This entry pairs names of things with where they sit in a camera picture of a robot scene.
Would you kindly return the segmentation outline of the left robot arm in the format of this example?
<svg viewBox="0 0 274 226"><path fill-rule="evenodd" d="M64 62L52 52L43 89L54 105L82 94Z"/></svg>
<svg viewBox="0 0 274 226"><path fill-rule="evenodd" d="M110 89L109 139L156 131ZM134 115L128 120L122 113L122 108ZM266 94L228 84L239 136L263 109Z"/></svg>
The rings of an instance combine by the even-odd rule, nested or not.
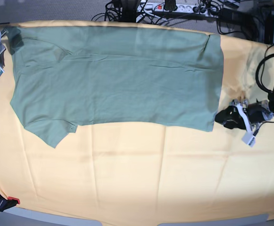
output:
<svg viewBox="0 0 274 226"><path fill-rule="evenodd" d="M237 25L245 26L250 23L250 20L246 18L247 16L249 17L249 15L238 16L239 14L242 15L242 13L226 11L229 11L229 9L219 10L218 22L227 23L230 20L234 21L234 19L239 18L241 19L241 23L237 23ZM265 44L271 44L271 41L273 41L274 36L274 15L270 12L269 15L264 18L263 13L264 11L261 11L261 16L263 19L263 21L261 22L264 27L265 35L264 42ZM262 91L267 93L268 100L257 100L255 103L252 103L250 105L247 105L246 103L243 104L241 102L238 102L237 100L233 100L226 109L220 111L216 115L215 122L222 124L224 127L228 129L239 128L244 129L246 131L250 129L250 132L252 132L252 128L253 126L255 126L255 131L253 132L254 136L256 136L256 134L259 132L259 129L262 124L274 123L274 121L270 121L274 117L274 88L273 90L270 90L262 82L265 63L267 60L274 57L274 53L268 56L266 55L266 53L273 46L274 43L267 47L264 58L259 62L255 72L256 84Z"/></svg>

